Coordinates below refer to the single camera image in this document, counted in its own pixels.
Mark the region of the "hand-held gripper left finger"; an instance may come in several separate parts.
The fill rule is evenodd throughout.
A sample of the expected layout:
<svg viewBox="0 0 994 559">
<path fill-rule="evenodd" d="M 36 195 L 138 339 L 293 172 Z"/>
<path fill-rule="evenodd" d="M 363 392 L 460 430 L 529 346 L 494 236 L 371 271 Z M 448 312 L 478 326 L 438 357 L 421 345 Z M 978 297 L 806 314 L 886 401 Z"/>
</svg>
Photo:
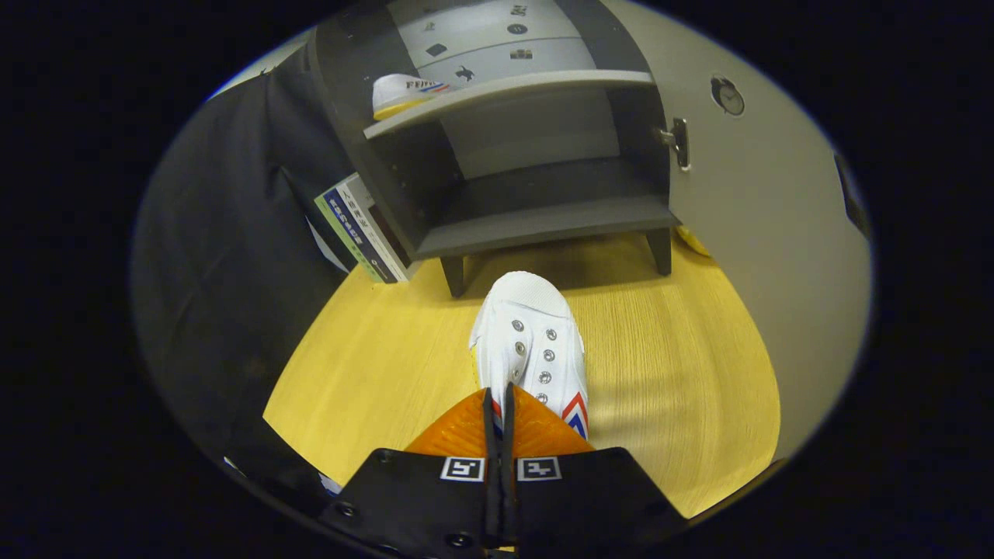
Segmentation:
<svg viewBox="0 0 994 559">
<path fill-rule="evenodd" d="M 484 558 L 498 528 L 492 396 L 464 399 L 482 451 L 474 456 L 373 450 L 322 524 L 375 558 Z"/>
</svg>

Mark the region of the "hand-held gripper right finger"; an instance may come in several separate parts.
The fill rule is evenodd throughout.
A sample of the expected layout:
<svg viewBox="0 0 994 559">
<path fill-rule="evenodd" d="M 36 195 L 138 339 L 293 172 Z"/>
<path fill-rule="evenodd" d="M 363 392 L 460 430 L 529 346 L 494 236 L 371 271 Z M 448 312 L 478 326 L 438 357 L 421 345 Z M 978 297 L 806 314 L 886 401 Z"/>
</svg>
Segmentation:
<svg viewBox="0 0 994 559">
<path fill-rule="evenodd" d="M 595 450 L 509 384 L 503 529 L 520 558 L 646 558 L 688 520 L 625 448 Z"/>
</svg>

